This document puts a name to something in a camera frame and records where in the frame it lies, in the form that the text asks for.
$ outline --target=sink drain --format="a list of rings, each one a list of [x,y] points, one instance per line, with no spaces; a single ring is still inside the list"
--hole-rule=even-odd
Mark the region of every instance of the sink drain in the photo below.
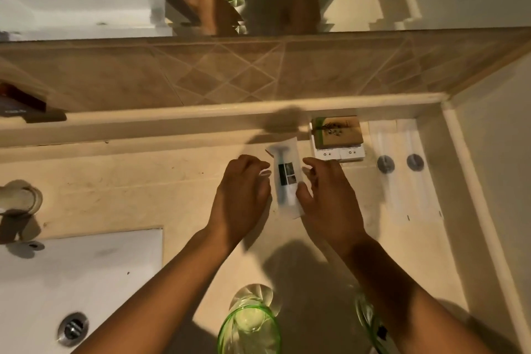
[[[65,317],[57,330],[57,342],[65,347],[74,347],[83,341],[89,332],[89,319],[81,312]]]

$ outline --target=backsplash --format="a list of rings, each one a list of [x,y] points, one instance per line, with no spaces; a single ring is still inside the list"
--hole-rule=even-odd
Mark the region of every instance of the backsplash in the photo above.
[[[530,41],[531,28],[501,28],[9,43],[0,80],[71,112],[452,92]]]

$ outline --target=white sink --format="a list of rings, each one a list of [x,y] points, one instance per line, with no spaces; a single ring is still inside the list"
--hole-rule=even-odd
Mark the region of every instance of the white sink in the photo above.
[[[61,321],[81,312],[89,333],[96,330],[161,269],[162,235],[154,229],[0,246],[2,352],[72,351],[57,342]]]

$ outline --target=faucet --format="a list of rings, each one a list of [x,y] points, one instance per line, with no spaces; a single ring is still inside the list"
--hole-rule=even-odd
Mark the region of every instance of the faucet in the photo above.
[[[0,215],[18,217],[32,215],[43,203],[42,193],[23,180],[0,186]]]

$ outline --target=plastic packaging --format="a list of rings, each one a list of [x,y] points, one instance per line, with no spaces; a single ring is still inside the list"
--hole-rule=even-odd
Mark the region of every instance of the plastic packaging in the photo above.
[[[297,138],[270,145],[266,149],[273,157],[273,175],[277,191],[278,211],[281,217],[298,218],[304,214],[295,195],[302,178]]]

